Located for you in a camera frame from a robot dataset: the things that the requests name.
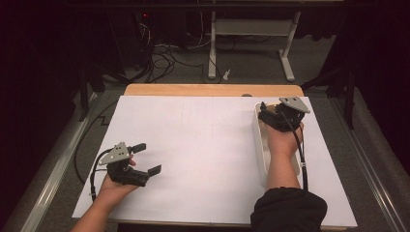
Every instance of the black cable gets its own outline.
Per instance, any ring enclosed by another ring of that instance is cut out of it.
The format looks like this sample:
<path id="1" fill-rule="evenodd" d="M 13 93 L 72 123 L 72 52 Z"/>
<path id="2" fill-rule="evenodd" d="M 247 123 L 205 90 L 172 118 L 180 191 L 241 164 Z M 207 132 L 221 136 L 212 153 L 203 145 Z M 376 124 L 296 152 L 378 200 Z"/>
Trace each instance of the black cable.
<path id="1" fill-rule="evenodd" d="M 228 40 L 232 41 L 232 42 L 233 42 L 233 45 L 232 45 L 232 47 L 230 47 L 230 48 L 220 48 L 220 47 L 217 47 L 217 46 L 215 45 L 215 49 L 217 49 L 217 50 L 223 50 L 223 51 L 231 51 L 231 50 L 234 50 L 234 49 L 235 49 L 235 47 L 236 47 L 236 40 L 235 40 L 235 37 L 234 37 L 234 36 L 218 36 L 218 37 L 225 38 L 225 39 L 228 39 Z"/>
<path id="2" fill-rule="evenodd" d="M 153 60 L 153 66 L 156 69 L 159 70 L 163 70 L 162 73 L 158 76 L 154 76 L 152 73 L 150 74 L 149 77 L 147 77 L 146 82 L 147 83 L 152 83 L 152 82 L 157 82 L 157 80 L 169 75 L 170 73 L 172 73 L 175 69 L 176 63 L 177 64 L 181 64 L 187 67 L 193 67 L 193 68 L 201 68 L 201 77 L 203 77 L 203 70 L 204 70 L 204 65 L 191 65 L 191 64 L 187 64 L 184 62 L 179 61 L 173 54 L 172 51 L 170 49 L 170 45 L 168 47 L 166 46 L 161 46 L 163 48 L 165 48 L 165 51 L 163 52 L 154 52 L 153 55 L 154 56 L 160 56 L 160 59 L 157 60 Z M 165 61 L 167 63 L 167 65 L 165 67 L 160 67 L 157 63 L 160 61 Z"/>
<path id="3" fill-rule="evenodd" d="M 95 179 L 96 172 L 97 172 L 97 165 L 98 165 L 100 159 L 102 158 L 102 156 L 109 153 L 111 150 L 112 150 L 112 148 L 107 149 L 107 150 L 103 151 L 102 153 L 100 153 L 99 156 L 97 157 L 96 161 L 94 162 L 93 172 L 91 172 L 91 175 L 90 175 L 91 198 L 93 199 L 93 201 L 97 197 L 96 187 L 94 186 L 94 179 Z"/>
<path id="4" fill-rule="evenodd" d="M 118 101 L 115 101 L 115 102 L 109 104 L 105 109 L 102 110 L 101 113 L 99 113 L 99 115 L 91 122 L 91 124 L 90 124 L 90 126 L 87 128 L 87 130 L 81 135 L 81 138 L 79 139 L 78 144 L 77 144 L 77 146 L 76 146 L 76 148 L 75 148 L 74 157 L 73 157 L 73 164 L 74 164 L 75 174 L 76 174 L 78 180 L 79 180 L 83 185 L 85 184 L 85 181 L 84 181 L 84 179 L 82 179 L 81 175 L 79 174 L 78 166 L 77 166 L 77 163 L 76 163 L 77 154 L 78 154 L 78 148 L 81 146 L 81 143 L 82 143 L 82 141 L 84 140 L 85 135 L 88 133 L 88 131 L 91 129 L 91 127 L 92 127 L 92 126 L 94 125 L 94 123 L 97 121 L 97 119 L 102 119 L 102 123 L 101 123 L 102 126 L 107 126 L 107 125 L 109 125 L 109 124 L 107 124 L 107 123 L 104 122 L 105 117 L 102 116 L 102 115 L 106 112 L 106 110 L 107 110 L 109 107 L 111 107 L 112 105 L 114 105 L 116 102 L 118 102 Z"/>
<path id="5" fill-rule="evenodd" d="M 144 80 L 144 83 L 149 83 L 149 81 L 150 81 L 150 78 L 151 78 L 151 76 L 153 75 L 153 72 L 154 72 L 154 61 L 153 61 L 153 58 L 152 58 L 152 56 L 150 56 L 149 58 L 148 58 L 148 62 L 150 63 L 150 70 L 149 70 L 149 72 L 148 72 L 148 74 L 147 74 L 147 76 L 146 76 L 146 78 L 145 78 L 145 80 Z"/>
<path id="6" fill-rule="evenodd" d="M 274 36 L 269 36 L 268 38 L 266 38 L 264 40 L 257 41 L 257 40 L 244 39 L 244 37 L 248 37 L 248 36 L 238 36 L 234 40 L 241 41 L 241 42 L 247 42 L 247 43 L 251 43 L 251 44 L 262 44 L 262 43 L 265 43 L 265 42 L 270 41 L 270 40 L 275 38 Z"/>
<path id="7" fill-rule="evenodd" d="M 293 135 L 295 136 L 296 139 L 296 143 L 298 145 L 298 149 L 299 149 L 299 155 L 301 158 L 301 165 L 302 165 L 302 178 L 303 178 L 303 184 L 304 184 L 304 190 L 308 190 L 308 171 L 307 171 L 307 167 L 306 167 L 306 162 L 305 162 L 305 143 L 304 143 L 304 150 L 302 150 L 301 148 L 301 141 L 299 140 L 299 136 L 296 133 L 295 129 L 292 127 L 292 125 L 290 124 L 290 122 L 287 120 L 286 115 L 284 115 L 283 112 L 280 113 L 281 116 L 283 117 L 283 119 L 286 121 L 286 123 L 288 124 L 288 126 L 290 127 Z M 303 138 L 303 130 L 302 127 L 299 126 L 299 128 L 301 128 L 301 132 L 302 132 L 302 138 Z"/>
<path id="8" fill-rule="evenodd" d="M 133 77 L 127 78 L 126 76 L 124 76 L 124 75 L 122 75 L 122 74 L 118 74 L 118 75 L 123 76 L 124 78 L 128 79 L 128 80 L 130 81 L 130 83 L 133 83 L 133 82 L 136 82 L 137 79 L 140 79 L 141 77 L 143 77 L 144 75 L 146 75 L 150 69 L 151 69 L 150 63 L 147 62 L 147 63 L 145 64 L 145 66 L 143 66 L 142 71 L 140 71 L 138 74 L 136 74 L 136 75 L 133 76 Z M 110 83 L 110 84 L 118 84 L 118 83 L 123 84 L 123 82 L 119 81 L 118 79 L 110 79 L 110 78 L 107 78 L 107 77 L 105 77 L 105 76 L 102 76 L 102 80 L 103 80 L 104 82 Z"/>

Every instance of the forearm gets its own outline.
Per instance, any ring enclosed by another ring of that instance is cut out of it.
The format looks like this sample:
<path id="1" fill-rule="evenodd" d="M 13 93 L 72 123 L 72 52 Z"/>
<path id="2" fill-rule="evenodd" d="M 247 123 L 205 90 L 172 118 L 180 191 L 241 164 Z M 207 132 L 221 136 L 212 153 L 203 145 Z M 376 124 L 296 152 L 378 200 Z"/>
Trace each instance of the forearm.
<path id="1" fill-rule="evenodd" d="M 273 188 L 300 188 L 289 156 L 271 155 L 266 190 Z"/>
<path id="2" fill-rule="evenodd" d="M 95 202 L 78 221 L 72 232 L 105 231 L 109 213 L 109 210 L 100 207 Z"/>

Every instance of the metal bracket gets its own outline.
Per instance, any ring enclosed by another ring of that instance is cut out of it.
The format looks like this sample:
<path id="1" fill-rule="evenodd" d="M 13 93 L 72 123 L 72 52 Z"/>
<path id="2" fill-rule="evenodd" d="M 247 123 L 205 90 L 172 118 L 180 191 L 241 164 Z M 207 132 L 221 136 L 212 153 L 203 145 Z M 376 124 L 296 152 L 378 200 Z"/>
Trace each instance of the metal bracket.
<path id="1" fill-rule="evenodd" d="M 105 157 L 100 160 L 99 165 L 106 165 L 112 162 L 125 160 L 130 157 L 130 152 L 125 142 L 116 145 Z"/>
<path id="2" fill-rule="evenodd" d="M 310 113 L 308 107 L 299 97 L 279 98 L 279 100 L 288 107 L 294 108 L 304 113 Z"/>

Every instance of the human hand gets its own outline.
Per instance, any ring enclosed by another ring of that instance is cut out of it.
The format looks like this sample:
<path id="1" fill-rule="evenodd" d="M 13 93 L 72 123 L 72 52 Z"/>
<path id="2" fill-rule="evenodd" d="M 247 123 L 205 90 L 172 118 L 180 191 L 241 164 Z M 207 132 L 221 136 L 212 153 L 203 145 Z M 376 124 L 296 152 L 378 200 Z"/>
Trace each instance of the human hand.
<path id="1" fill-rule="evenodd" d="M 304 124 L 296 129 L 299 141 L 302 143 L 302 130 Z M 282 132 L 272 128 L 265 124 L 265 129 L 268 133 L 268 147 L 271 152 L 271 156 L 287 156 L 292 158 L 293 154 L 298 150 L 298 144 L 296 142 L 295 135 L 292 131 Z"/>
<path id="2" fill-rule="evenodd" d="M 130 165 L 136 165 L 135 161 L 132 160 L 132 156 L 130 157 Z M 113 182 L 109 175 L 106 174 L 102 181 L 100 192 L 93 204 L 100 207 L 101 210 L 110 213 L 128 194 L 137 188 L 138 186 L 121 185 Z"/>

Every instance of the gray carpet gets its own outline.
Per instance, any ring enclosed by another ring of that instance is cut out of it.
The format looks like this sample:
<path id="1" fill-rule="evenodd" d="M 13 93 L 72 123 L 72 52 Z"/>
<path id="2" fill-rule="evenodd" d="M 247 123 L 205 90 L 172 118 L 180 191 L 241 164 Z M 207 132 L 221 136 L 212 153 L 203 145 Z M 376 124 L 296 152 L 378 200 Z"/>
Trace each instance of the gray carpet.
<path id="1" fill-rule="evenodd" d="M 302 84 L 319 74 L 332 42 L 332 39 L 315 42 L 306 37 L 293 43 L 289 53 L 289 60 L 296 76 L 296 81 L 293 84 Z M 231 49 L 233 43 L 230 40 L 220 39 L 218 43 L 220 49 L 217 57 L 218 69 L 221 73 L 230 70 L 228 80 L 223 80 L 221 83 L 289 84 L 284 78 L 280 60 L 276 54 L 276 50 L 283 43 L 282 38 L 274 38 L 265 43 L 236 42 L 234 49 Z M 164 48 L 158 48 L 157 52 L 163 51 L 162 49 Z M 204 80 L 209 81 L 206 79 L 208 67 L 207 47 L 189 50 L 172 48 L 172 54 L 180 62 L 190 65 L 203 65 L 204 70 L 202 72 L 200 67 L 176 64 L 174 71 L 158 80 L 158 82 L 202 83 Z M 128 70 L 128 74 L 132 73 L 134 73 L 134 70 Z M 90 122 L 107 106 L 116 102 L 119 96 L 124 93 L 124 89 L 124 86 L 109 84 L 107 90 L 99 95 L 96 108 L 89 115 Z M 340 180 L 350 199 L 353 213 L 359 224 L 357 228 L 350 230 L 394 231 L 386 218 L 386 213 L 382 211 L 383 208 L 380 207 L 375 197 L 374 189 L 368 183 L 369 179 L 359 159 L 357 147 L 352 142 L 351 135 L 346 130 L 344 122 L 339 118 L 337 113 L 338 104 L 334 100 L 329 100 L 323 90 L 323 88 L 312 88 L 312 90 L 306 91 L 305 94 L 310 97 L 320 129 L 324 134 Z M 409 176 L 402 169 L 377 124 L 366 110 L 366 103 L 363 102 L 358 91 L 356 92 L 355 103 L 354 133 L 357 134 L 358 140 L 363 150 L 366 151 L 380 182 L 394 202 L 398 214 L 401 218 L 410 218 Z M 105 116 L 104 121 L 106 123 L 109 122 L 114 109 L 115 104 L 102 114 L 102 116 Z M 73 120 L 66 128 L 66 132 L 61 135 L 59 142 L 55 145 L 47 160 L 44 161 L 44 165 L 26 191 L 19 206 L 15 209 L 4 231 L 20 231 L 55 162 L 58 160 L 59 154 L 64 151 L 67 142 L 70 141 L 70 135 L 73 134 L 71 127 L 76 124 L 77 117 L 78 111 L 74 114 Z M 93 125 L 89 125 L 90 129 L 78 147 L 76 160 L 80 176 L 83 179 L 86 178 L 91 169 L 92 162 L 106 132 L 107 126 L 102 122 L 103 118 L 100 117 Z M 82 184 L 76 177 L 72 160 L 38 231 L 70 230 L 75 224 L 75 220 L 71 218 L 71 215 L 81 190 Z M 408 221 L 403 223 L 407 228 L 410 228 Z M 107 231 L 116 230 L 116 224 L 109 224 Z M 163 231 L 163 228 L 141 226 L 139 231 Z"/>

